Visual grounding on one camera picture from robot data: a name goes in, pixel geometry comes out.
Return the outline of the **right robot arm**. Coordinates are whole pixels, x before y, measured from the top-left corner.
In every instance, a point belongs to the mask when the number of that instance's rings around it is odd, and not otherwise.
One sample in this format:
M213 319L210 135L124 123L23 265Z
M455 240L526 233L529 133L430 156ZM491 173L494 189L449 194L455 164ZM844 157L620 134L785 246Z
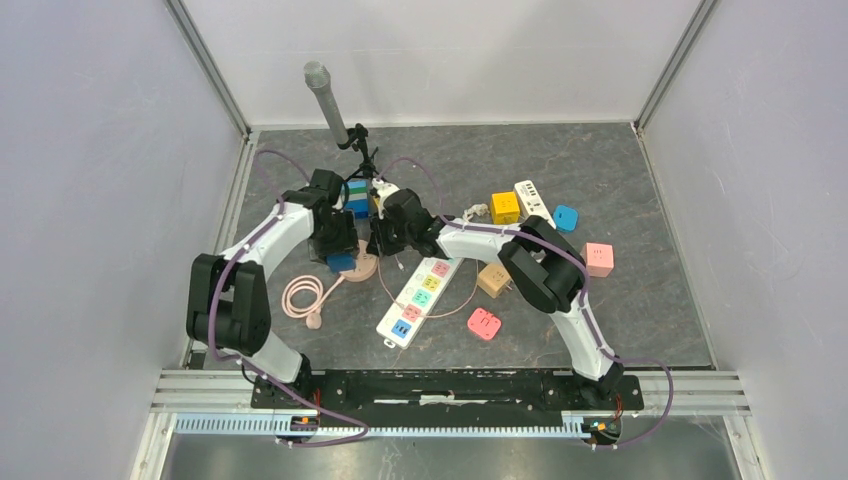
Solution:
M579 253L542 217L510 225L475 223L426 209L410 189L376 181L371 246L382 255L413 249L423 257L479 260L505 268L522 298L548 314L565 342L580 400L602 408L618 393L624 368L605 341L588 299Z

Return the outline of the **pink round socket with cable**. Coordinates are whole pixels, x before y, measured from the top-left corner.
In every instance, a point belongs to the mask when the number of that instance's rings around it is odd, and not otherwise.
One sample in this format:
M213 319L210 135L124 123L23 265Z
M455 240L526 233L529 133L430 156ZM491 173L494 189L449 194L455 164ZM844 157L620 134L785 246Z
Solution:
M343 283L363 283L372 278L377 271L377 257L367 252L367 242L358 241L359 253L355 257L354 267L338 273L335 282L325 286L314 275L300 275L292 279L283 290L281 307L284 314L297 320L303 320L310 330L322 327L322 308L328 297ZM295 300L300 295L312 294L313 302L305 306L297 306Z

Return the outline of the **large white power strip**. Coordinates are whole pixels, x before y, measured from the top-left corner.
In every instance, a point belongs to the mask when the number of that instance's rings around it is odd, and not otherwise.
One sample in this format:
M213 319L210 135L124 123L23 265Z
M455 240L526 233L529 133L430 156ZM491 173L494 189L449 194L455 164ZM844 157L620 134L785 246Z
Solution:
M462 259L424 258L376 325L388 348L406 349L447 290Z

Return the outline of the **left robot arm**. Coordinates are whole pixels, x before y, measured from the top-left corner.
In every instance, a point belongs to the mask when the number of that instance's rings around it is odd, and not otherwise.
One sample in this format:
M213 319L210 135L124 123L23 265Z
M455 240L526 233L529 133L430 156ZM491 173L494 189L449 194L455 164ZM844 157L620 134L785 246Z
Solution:
M185 329L219 360L240 359L290 407L314 394L308 358L271 330L267 280L282 261L306 243L314 261L356 258L354 215L342 207L343 178L317 169L309 183L289 190L270 214L240 242L220 254L198 255L190 270Z

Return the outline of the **pink cube socket adapter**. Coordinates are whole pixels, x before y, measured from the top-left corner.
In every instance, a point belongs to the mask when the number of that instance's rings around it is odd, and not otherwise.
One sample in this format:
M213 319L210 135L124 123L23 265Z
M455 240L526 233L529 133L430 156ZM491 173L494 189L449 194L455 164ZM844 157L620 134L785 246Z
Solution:
M606 278L615 267L613 246L604 243L587 242L581 249L586 269L591 277Z

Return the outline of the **blue plug adapter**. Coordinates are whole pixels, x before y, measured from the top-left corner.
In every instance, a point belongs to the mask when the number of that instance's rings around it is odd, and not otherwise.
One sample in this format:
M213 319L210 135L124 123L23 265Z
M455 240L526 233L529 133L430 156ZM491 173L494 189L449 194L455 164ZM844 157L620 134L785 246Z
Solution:
M567 205L558 205L552 219L555 228L564 233L570 233L576 230L579 222L579 213L576 209Z

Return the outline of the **small white USB power strip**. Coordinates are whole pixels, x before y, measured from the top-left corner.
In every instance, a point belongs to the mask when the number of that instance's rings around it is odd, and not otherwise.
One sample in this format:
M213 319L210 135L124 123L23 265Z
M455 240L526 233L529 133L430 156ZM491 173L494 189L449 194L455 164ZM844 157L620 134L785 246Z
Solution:
M524 180L515 183L513 191L518 199L521 216L524 219L527 219L530 216L539 216L545 219L552 228L556 228L549 209L545 205L538 189L531 180Z

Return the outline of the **wooden tan cube adapter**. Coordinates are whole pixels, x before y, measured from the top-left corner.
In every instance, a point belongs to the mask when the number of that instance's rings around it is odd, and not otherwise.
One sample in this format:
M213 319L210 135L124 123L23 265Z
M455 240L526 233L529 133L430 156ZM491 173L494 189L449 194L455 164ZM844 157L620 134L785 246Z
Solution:
M487 264L477 274L476 286L495 299L511 289L512 279L506 269L496 263Z

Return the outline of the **pink plug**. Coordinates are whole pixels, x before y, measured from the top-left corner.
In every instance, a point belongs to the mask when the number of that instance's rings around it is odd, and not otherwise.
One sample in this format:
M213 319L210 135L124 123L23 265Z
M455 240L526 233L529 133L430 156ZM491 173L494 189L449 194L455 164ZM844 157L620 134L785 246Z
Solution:
M467 328L484 341L492 340L502 326L502 321L483 308L475 309L466 322Z

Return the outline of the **blue cube adapter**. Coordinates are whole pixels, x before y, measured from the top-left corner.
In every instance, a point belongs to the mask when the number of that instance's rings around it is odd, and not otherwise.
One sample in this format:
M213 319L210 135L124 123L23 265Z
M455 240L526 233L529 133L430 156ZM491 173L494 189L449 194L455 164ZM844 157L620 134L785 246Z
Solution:
M356 268L356 258L350 253L328 255L325 262L330 270L336 274L351 271Z

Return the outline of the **yellow cube socket adapter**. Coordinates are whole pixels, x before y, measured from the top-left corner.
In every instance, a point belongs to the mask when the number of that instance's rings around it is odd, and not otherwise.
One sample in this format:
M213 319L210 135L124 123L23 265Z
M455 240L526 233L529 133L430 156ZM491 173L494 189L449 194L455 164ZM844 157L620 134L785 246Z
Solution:
M490 197L489 212L496 225L517 223L521 209L517 195L513 191L493 193Z

